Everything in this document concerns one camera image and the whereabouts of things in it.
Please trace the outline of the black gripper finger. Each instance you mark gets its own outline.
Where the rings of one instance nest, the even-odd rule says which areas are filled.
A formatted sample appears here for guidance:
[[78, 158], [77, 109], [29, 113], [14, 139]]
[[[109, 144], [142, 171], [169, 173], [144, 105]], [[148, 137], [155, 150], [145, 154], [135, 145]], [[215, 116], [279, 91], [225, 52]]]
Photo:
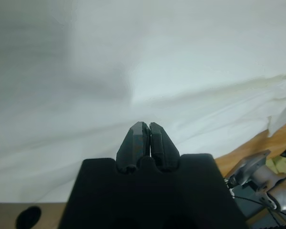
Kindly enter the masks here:
[[117, 154], [116, 165], [121, 173], [133, 173], [140, 160], [149, 156], [150, 130], [145, 122], [137, 122], [127, 132]]
[[150, 136], [151, 156], [158, 169], [163, 172], [175, 171], [180, 154], [164, 128], [157, 123], [150, 123]]

